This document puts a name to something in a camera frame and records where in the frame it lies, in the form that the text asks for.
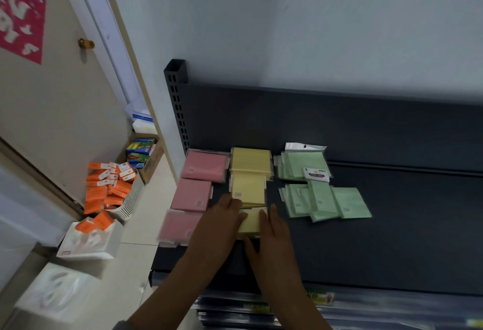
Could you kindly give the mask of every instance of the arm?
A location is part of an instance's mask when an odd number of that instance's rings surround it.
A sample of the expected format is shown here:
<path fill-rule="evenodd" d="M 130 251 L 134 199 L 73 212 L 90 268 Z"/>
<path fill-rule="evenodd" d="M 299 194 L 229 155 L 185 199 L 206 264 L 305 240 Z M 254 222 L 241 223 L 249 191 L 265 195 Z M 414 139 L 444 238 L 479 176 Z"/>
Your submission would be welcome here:
<path fill-rule="evenodd" d="M 136 330 L 176 330 L 196 298 L 230 254 L 246 213 L 242 203 L 224 194 L 199 220 L 188 248 L 171 274 L 130 317 Z"/>
<path fill-rule="evenodd" d="M 245 237 L 245 251 L 258 287 L 280 324 L 287 330 L 331 330 L 314 303 L 305 294 L 295 260 L 290 230 L 270 207 L 270 220 L 260 211 L 260 252 Z"/>

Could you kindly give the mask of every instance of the pink sticky note pack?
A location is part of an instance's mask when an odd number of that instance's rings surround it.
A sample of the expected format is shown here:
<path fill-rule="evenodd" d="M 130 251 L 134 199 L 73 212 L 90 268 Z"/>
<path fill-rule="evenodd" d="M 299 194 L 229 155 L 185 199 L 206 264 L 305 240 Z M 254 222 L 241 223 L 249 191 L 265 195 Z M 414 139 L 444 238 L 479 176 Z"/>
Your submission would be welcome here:
<path fill-rule="evenodd" d="M 188 151 L 181 177 L 224 183 L 228 158 L 226 154 Z"/>
<path fill-rule="evenodd" d="M 180 179 L 174 193 L 171 209 L 187 212 L 204 212 L 211 195 L 211 182 Z"/>
<path fill-rule="evenodd" d="M 189 213 L 170 209 L 166 212 L 163 226 L 159 231 L 158 241 L 171 246 L 188 245 L 189 239 L 201 217 L 201 213 Z"/>

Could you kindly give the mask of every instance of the brass door knob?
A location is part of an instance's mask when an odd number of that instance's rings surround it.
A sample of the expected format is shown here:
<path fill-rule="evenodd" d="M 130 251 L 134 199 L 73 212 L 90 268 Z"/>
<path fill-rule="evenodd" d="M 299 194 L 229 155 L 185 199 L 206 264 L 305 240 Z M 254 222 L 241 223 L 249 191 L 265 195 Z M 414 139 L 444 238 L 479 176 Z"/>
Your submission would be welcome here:
<path fill-rule="evenodd" d="M 83 38 L 80 38 L 77 43 L 79 44 L 81 49 L 94 49 L 94 47 L 96 46 L 92 40 Z"/>

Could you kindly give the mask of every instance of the gray sleeve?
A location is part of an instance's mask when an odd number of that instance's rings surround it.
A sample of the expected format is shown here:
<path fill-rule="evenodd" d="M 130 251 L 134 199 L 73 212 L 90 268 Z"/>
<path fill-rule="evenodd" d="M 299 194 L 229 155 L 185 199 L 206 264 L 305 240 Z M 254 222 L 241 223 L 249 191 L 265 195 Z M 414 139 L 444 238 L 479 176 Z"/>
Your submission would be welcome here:
<path fill-rule="evenodd" d="M 112 330 L 135 330 L 135 329 L 126 321 L 119 321 Z"/>

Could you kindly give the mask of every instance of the door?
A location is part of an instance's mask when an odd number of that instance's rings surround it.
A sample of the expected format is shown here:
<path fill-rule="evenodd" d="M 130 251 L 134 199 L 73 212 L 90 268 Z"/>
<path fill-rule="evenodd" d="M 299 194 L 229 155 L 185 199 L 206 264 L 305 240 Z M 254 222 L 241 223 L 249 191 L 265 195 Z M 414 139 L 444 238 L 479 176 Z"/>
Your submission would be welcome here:
<path fill-rule="evenodd" d="M 112 161 L 130 135 L 85 37 L 69 0 L 46 0 L 42 63 L 0 48 L 0 137 L 81 204 L 88 162 Z"/>

